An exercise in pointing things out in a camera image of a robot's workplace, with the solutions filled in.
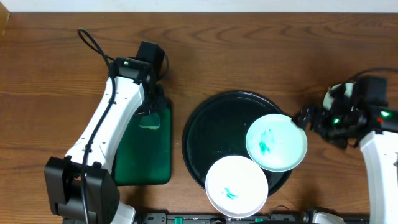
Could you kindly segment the mint green plate top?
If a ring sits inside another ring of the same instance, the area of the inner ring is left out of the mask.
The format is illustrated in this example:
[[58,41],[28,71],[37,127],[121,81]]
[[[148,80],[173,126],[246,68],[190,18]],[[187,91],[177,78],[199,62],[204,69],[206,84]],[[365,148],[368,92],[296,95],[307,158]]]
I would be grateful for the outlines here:
[[340,83],[330,87],[324,96],[323,107],[330,110],[334,102],[348,100],[349,103],[353,92],[353,86],[353,83],[345,83],[344,86],[341,86]]

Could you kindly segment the white plate front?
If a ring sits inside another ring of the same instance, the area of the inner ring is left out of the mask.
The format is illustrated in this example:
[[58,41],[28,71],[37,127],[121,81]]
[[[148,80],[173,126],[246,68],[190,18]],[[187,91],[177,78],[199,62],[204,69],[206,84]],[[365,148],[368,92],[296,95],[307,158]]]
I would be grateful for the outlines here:
[[226,156],[210,167],[205,191],[212,206],[223,215],[246,218],[264,206],[269,185],[255,162],[243,156]]

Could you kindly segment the green yellow sponge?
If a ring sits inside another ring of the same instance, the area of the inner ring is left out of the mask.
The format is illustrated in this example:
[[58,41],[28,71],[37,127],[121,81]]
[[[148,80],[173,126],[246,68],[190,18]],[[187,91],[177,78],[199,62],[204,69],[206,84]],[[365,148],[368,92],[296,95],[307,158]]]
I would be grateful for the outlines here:
[[145,115],[139,121],[139,127],[144,129],[156,130],[160,128],[160,116],[158,113]]

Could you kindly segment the mint green plate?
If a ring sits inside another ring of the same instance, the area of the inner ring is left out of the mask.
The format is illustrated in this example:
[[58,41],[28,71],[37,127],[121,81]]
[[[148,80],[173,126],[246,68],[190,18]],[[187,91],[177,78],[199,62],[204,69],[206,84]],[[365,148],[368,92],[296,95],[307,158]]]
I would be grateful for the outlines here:
[[341,86],[340,83],[330,87],[324,96],[323,107],[330,110],[334,102],[348,100],[349,103],[353,92],[353,86],[353,83],[345,83],[344,86]]
[[271,172],[297,167],[308,148],[305,131],[283,114],[267,114],[255,120],[246,133],[245,143],[249,157]]

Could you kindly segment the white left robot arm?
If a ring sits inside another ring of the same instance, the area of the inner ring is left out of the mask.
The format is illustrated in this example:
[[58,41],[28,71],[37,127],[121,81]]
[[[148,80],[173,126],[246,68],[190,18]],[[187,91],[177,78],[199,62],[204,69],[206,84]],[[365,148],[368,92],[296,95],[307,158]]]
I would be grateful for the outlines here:
[[136,210],[120,200],[111,174],[116,151],[131,118],[154,112],[162,94],[167,57],[116,58],[108,67],[104,95],[65,157],[44,168],[50,211],[73,222],[133,223]]

